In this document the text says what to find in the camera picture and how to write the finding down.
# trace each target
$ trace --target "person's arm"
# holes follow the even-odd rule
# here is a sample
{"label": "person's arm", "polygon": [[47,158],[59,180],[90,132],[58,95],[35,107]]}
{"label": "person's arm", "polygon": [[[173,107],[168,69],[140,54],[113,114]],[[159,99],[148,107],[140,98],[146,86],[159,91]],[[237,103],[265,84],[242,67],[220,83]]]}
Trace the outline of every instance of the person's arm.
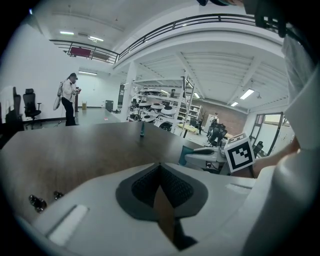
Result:
{"label": "person's arm", "polygon": [[293,141],[278,153],[257,159],[253,165],[254,177],[257,178],[263,168],[276,166],[283,157],[296,153],[298,149],[300,149],[300,145],[297,138],[294,137]]}

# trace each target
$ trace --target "brick wall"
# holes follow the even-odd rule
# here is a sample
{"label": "brick wall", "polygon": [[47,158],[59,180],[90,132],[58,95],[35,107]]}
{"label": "brick wall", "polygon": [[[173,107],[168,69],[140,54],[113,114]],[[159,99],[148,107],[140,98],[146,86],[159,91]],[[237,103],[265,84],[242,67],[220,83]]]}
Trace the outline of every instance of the brick wall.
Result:
{"label": "brick wall", "polygon": [[247,120],[246,114],[227,107],[218,106],[195,99],[192,100],[192,105],[202,106],[199,117],[202,117],[206,112],[203,119],[203,126],[206,125],[209,114],[214,115],[215,113],[218,113],[219,123],[225,125],[225,129],[229,134],[237,135],[242,133]]}

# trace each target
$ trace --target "window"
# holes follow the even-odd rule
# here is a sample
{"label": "window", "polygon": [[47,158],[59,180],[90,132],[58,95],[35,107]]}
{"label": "window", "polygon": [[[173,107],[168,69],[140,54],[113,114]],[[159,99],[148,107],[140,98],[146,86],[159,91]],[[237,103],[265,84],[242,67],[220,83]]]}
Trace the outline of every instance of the window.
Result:
{"label": "window", "polygon": [[284,124],[284,114],[270,113],[258,114],[252,128],[250,140],[252,146],[262,142],[263,148],[258,153],[259,157],[269,156],[277,140],[281,125]]}

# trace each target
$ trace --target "balcony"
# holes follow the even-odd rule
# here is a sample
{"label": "balcony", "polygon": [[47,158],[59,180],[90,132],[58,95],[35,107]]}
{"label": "balcony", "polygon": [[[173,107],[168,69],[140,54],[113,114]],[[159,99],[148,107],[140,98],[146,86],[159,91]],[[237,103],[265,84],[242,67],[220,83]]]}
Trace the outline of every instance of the balcony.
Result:
{"label": "balcony", "polygon": [[[171,32],[173,30],[181,30],[187,26],[190,27],[194,25],[209,23],[235,23],[256,27],[255,18],[247,15],[220,13],[191,16],[158,27],[157,29],[145,34],[144,36],[136,40],[121,53],[117,53],[112,50],[104,49],[102,47],[90,45],[87,43],[66,40],[50,41],[57,45],[59,48],[61,48],[66,54],[68,54],[71,57],[79,56],[89,60],[98,60],[114,65],[118,60],[125,57],[132,50],[143,45],[151,39],[159,37],[160,35],[163,35],[167,32]],[[277,33],[277,22],[269,21],[269,23],[270,24],[266,25],[264,29]]]}

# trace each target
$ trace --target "pillar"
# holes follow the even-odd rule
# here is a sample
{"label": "pillar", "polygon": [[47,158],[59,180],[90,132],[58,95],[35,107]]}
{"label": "pillar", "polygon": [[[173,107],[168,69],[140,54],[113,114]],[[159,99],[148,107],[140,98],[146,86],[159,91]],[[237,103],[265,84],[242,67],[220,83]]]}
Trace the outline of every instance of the pillar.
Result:
{"label": "pillar", "polygon": [[134,61],[130,62],[128,74],[124,84],[123,103],[121,110],[121,122],[126,122],[129,115],[129,106],[131,104],[133,81],[136,80],[138,67]]}

